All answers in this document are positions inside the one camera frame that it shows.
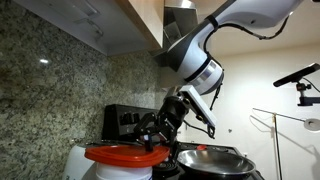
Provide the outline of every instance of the metal rod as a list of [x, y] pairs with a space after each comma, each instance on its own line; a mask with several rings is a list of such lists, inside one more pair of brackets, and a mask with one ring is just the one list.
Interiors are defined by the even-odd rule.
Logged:
[[275, 112], [269, 112], [269, 111], [265, 111], [265, 110], [261, 110], [261, 109], [257, 109], [257, 108], [252, 108], [252, 109], [253, 110], [257, 110], [257, 111], [261, 111], [261, 112], [265, 112], [265, 113], [276, 114], [277, 116], [282, 116], [282, 117], [293, 119], [293, 120], [296, 120], [296, 121], [305, 122], [305, 120], [294, 118], [294, 117], [290, 117], [290, 116], [286, 116], [286, 115], [282, 115], [282, 114], [278, 114], [278, 113], [275, 113]]
[[278, 139], [278, 128], [277, 128], [277, 118], [276, 114], [274, 113], [272, 115], [272, 119], [274, 121], [274, 128], [275, 128], [275, 134], [276, 134], [276, 145], [277, 145], [277, 157], [278, 157], [278, 169], [279, 169], [279, 175], [280, 175], [280, 180], [282, 180], [282, 170], [281, 170], [281, 161], [280, 161], [280, 148], [279, 148], [279, 139]]

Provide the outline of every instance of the white cabinet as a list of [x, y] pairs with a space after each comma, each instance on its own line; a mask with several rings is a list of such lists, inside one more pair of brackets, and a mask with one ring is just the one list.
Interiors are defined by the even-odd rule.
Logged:
[[15, 0], [110, 56], [162, 47], [164, 0]]

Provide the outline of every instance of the ceiling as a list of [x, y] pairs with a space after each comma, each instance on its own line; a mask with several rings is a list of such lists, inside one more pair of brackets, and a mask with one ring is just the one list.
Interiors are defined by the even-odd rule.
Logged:
[[[197, 8], [198, 20], [216, 10], [225, 0], [191, 0]], [[281, 48], [320, 43], [320, 3], [304, 0], [290, 16], [283, 32], [272, 40], [259, 40], [234, 28], [222, 28], [213, 34], [208, 42], [208, 49], [216, 57], [230, 56], [251, 52], [268, 51]], [[280, 25], [255, 32], [272, 36]]]

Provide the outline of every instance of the red lid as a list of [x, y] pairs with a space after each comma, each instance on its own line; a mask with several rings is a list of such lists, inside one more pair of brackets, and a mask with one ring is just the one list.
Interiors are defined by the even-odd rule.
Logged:
[[169, 156], [169, 148], [154, 146], [152, 152], [144, 146], [101, 146], [87, 148], [86, 158], [103, 164], [122, 167], [150, 167], [161, 163]]
[[204, 144], [197, 146], [197, 150], [206, 150], [206, 149], [207, 149], [207, 146]]

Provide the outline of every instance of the white container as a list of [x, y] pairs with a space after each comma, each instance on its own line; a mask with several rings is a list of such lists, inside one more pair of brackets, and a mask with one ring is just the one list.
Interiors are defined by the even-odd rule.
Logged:
[[97, 163], [97, 180], [151, 180], [152, 167], [128, 168]]

